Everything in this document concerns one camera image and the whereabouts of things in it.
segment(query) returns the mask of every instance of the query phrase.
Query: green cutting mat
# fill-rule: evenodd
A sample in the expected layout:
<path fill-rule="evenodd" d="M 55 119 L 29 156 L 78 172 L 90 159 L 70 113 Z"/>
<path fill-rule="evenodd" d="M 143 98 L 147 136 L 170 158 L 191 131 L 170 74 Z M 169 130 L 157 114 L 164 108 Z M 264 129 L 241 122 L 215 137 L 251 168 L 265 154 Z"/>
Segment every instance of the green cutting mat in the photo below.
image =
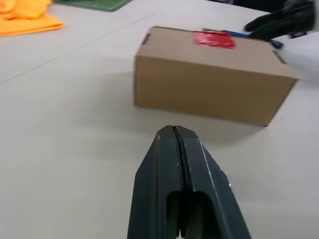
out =
<path fill-rule="evenodd" d="M 54 0 L 55 3 L 101 11 L 116 11 L 130 1 L 132 0 Z"/>

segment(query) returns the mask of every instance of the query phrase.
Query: black glove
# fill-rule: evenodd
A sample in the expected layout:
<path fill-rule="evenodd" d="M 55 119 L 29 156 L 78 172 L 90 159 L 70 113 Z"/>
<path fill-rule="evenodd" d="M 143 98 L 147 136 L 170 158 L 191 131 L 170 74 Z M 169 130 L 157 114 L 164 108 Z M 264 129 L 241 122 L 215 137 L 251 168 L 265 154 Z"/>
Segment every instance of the black glove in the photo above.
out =
<path fill-rule="evenodd" d="M 305 35 L 315 23 L 313 0 L 287 0 L 282 10 L 260 16 L 244 29 L 252 32 L 249 37 L 269 41 L 289 34 L 291 38 Z"/>

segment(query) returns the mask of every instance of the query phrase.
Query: white table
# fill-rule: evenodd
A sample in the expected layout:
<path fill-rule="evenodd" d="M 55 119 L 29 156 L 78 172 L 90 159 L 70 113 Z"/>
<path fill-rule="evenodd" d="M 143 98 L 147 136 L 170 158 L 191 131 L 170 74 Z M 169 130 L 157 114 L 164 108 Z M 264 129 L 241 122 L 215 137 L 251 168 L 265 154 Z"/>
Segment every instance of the white table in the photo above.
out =
<path fill-rule="evenodd" d="M 240 31 L 260 11 L 134 0 L 54 5 L 61 30 L 0 38 L 0 238 L 125 239 L 134 176 L 157 130 L 195 131 L 255 239 L 319 237 L 319 50 L 282 38 L 300 81 L 269 127 L 133 106 L 133 57 L 153 25 Z"/>

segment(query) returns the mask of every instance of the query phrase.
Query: orange cloth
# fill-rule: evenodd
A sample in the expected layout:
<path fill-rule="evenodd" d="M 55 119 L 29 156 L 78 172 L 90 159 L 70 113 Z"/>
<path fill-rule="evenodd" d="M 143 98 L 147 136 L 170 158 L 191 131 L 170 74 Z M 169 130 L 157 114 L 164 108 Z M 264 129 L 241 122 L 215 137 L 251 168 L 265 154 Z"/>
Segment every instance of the orange cloth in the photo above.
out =
<path fill-rule="evenodd" d="M 63 27 L 47 14 L 51 0 L 0 0 L 0 36 L 11 36 Z"/>

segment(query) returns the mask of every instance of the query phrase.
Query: cardboard box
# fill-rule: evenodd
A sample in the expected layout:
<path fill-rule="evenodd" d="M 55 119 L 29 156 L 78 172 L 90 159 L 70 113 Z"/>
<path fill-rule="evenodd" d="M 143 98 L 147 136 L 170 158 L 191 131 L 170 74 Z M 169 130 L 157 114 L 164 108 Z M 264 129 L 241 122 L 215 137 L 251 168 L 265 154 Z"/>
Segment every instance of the cardboard box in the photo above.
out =
<path fill-rule="evenodd" d="M 135 61 L 135 104 L 268 125 L 297 78 L 268 43 L 198 45 L 192 31 L 152 27 Z"/>

